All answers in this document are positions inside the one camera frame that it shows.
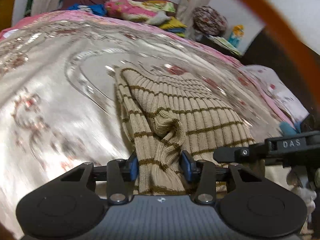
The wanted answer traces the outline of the right gloved hand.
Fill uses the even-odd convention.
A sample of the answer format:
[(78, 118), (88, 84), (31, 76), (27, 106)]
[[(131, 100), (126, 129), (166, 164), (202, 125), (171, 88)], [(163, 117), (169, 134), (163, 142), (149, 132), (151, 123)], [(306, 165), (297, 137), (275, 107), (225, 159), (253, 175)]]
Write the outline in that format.
[(298, 195), (305, 203), (308, 215), (312, 214), (316, 208), (315, 199), (317, 193), (310, 186), (306, 167), (295, 166), (288, 173), (286, 182), (292, 186), (292, 192)]

